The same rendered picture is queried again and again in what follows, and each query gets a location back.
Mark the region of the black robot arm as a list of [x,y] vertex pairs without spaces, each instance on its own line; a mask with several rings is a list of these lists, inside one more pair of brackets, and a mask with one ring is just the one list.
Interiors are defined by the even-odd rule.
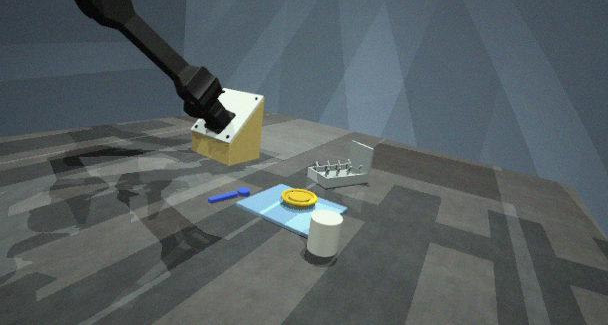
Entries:
[[222,86],[206,67],[188,64],[134,11],[131,0],[74,0],[99,25],[118,29],[174,82],[183,111],[220,134],[236,116],[218,100]]

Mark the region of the white cylinder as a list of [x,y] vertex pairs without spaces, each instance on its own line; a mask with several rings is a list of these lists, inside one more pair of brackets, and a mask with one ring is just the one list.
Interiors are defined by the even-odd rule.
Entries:
[[318,210],[311,214],[307,249],[321,257],[337,252],[343,217],[335,212]]

